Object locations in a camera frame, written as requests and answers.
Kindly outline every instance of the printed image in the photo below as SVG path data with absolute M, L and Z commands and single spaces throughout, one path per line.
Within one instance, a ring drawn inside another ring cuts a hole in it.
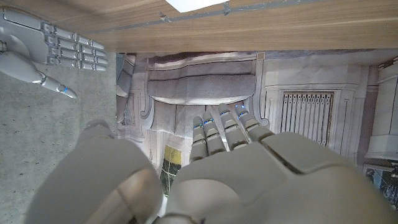
M 364 165 L 364 175 L 383 194 L 395 211 L 398 208 L 398 177 L 393 168 Z

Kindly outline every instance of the floor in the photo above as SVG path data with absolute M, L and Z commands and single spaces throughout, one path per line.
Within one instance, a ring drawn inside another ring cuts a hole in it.
M 71 99 L 0 74 L 0 223 L 22 223 L 36 189 L 92 119 L 116 133 L 116 57 L 106 72 L 37 65 L 73 89 Z

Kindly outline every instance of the vent grille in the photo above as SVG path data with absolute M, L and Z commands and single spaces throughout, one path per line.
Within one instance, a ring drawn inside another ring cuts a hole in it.
M 126 110 L 124 111 L 123 125 L 136 125 L 134 117 L 134 94 L 130 93 L 127 100 Z
M 281 132 L 301 134 L 328 146 L 333 93 L 284 92 Z

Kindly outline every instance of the wooden surface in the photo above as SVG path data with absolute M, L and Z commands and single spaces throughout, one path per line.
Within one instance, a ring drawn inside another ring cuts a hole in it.
M 270 0 L 230 0 L 231 7 Z M 179 13 L 165 0 L 0 0 L 117 52 L 398 48 L 397 0 L 327 0 L 147 27 L 93 31 L 222 10 Z

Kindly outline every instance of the white robotic hand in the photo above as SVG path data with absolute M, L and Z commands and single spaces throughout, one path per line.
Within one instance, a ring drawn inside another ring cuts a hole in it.
M 162 184 L 131 141 L 92 121 L 37 190 L 25 223 L 127 224 L 155 219 Z
M 388 202 L 342 157 L 294 133 L 274 134 L 244 107 L 244 132 L 218 108 L 193 120 L 190 164 L 174 178 L 155 224 L 398 223 Z M 146 156 L 108 126 L 89 124 L 36 192 L 26 223 L 152 223 L 162 187 Z
M 104 46 L 16 9 L 0 7 L 0 72 L 76 98 L 76 93 L 37 71 L 32 62 L 106 70 Z
M 397 223 L 387 201 L 342 157 L 295 133 L 274 134 L 244 106 L 193 120 L 190 165 L 174 178 L 155 224 Z

